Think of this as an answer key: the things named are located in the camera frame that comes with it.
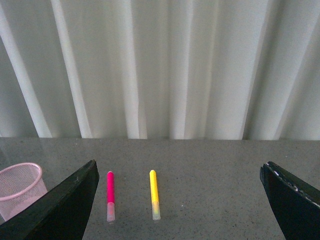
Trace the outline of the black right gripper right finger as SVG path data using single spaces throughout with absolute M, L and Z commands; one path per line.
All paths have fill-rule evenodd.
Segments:
M 272 212 L 287 240 L 320 238 L 320 191 L 272 161 L 260 168 Z

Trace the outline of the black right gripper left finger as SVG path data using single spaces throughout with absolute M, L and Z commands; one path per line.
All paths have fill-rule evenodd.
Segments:
M 0 226 L 2 240 L 81 240 L 99 172 L 90 160 L 28 208 Z

